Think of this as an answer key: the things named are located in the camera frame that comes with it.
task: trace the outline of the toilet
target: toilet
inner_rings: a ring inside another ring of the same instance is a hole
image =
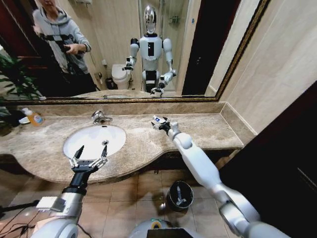
[[[125,64],[112,65],[112,79],[118,85],[118,89],[128,89],[129,87],[130,72],[122,70],[123,67],[125,67]]]

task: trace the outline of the sink drain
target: sink drain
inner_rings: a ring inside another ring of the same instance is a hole
[[[101,144],[102,144],[102,145],[108,145],[108,144],[109,144],[109,141],[108,141],[108,140],[104,140]]]

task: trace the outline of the soap dispenser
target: soap dispenser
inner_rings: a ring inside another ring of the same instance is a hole
[[[31,124],[36,125],[36,126],[43,124],[44,119],[39,114],[31,111],[28,108],[23,108],[22,111],[28,117],[28,119],[30,120]]]

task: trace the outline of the black trash can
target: black trash can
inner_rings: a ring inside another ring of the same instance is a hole
[[[115,84],[112,78],[106,78],[106,85],[108,89],[118,89],[118,86]]]
[[[193,203],[194,194],[192,188],[187,183],[179,180],[175,181],[169,188],[166,199],[172,210],[181,212]]]

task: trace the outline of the white sink basin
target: white sink basin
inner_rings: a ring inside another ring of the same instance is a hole
[[[80,160],[95,160],[100,158],[104,149],[104,142],[107,145],[107,156],[119,151],[125,143],[125,132],[123,129],[112,125],[96,125],[83,128],[70,137],[64,143],[64,154],[72,158],[76,151],[85,146]]]

